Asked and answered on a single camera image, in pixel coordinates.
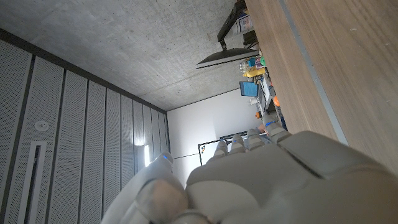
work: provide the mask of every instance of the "ceiling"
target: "ceiling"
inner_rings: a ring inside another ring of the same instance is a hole
[[[239,62],[196,69],[221,50],[235,2],[0,0],[0,27],[168,111],[244,81]],[[243,46],[241,35],[225,41]]]

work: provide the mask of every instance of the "perforated wall panel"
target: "perforated wall panel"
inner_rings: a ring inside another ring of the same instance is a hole
[[[80,194],[87,79],[67,71],[49,223],[76,223]]]
[[[135,162],[135,173],[139,170],[139,163],[142,162],[141,158],[138,158],[137,151],[143,150],[143,148],[139,148],[137,146],[144,145],[144,123],[142,120],[142,104],[133,101],[132,108],[134,110],[134,155],[136,157]]]
[[[120,94],[108,89],[106,96],[103,213],[106,212],[120,192],[120,122]]]
[[[158,157],[161,153],[160,148],[160,133],[159,133],[159,112],[152,110],[152,136],[154,140],[154,158]]]
[[[137,155],[137,172],[139,172],[142,168],[145,167],[145,148],[144,146],[136,146],[136,155]]]
[[[89,82],[80,223],[100,223],[102,210],[105,87]]]
[[[31,59],[32,54],[0,40],[0,202],[6,187]]]
[[[122,188],[134,176],[132,100],[122,96]]]
[[[167,115],[164,116],[164,124],[165,124],[165,128],[166,128],[166,146],[167,146],[167,150],[170,152],[169,122],[167,121]]]
[[[36,216],[37,223],[44,222],[52,168],[55,131],[57,129],[62,79],[63,68],[42,58],[36,57],[9,192],[5,223],[17,223],[31,141],[47,142]],[[36,121],[46,121],[49,124],[49,129],[43,132],[36,130],[34,128]]]
[[[154,140],[152,138],[152,115],[150,108],[143,105],[142,112],[144,113],[144,145],[149,147],[149,158],[150,161],[154,159]]]
[[[164,121],[164,114],[159,113],[160,148],[162,152],[167,152],[166,126]]]

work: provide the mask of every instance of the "wall light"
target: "wall light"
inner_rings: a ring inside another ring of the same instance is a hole
[[[144,138],[136,137],[134,139],[135,146],[143,146],[144,145]]]
[[[149,159],[149,146],[146,145],[144,147],[144,156],[145,156],[145,166],[147,167],[150,164],[150,159]]]

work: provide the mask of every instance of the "wall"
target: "wall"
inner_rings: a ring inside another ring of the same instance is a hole
[[[168,150],[163,113],[2,40],[0,104],[0,223],[99,223]]]
[[[254,117],[257,108],[249,106],[250,97],[233,90],[212,98],[168,111],[173,173],[185,185],[189,173],[200,166],[198,144],[247,131],[261,122]]]

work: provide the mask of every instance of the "wooden table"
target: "wooden table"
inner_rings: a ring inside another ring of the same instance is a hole
[[[398,1],[246,0],[290,132],[398,174]]]

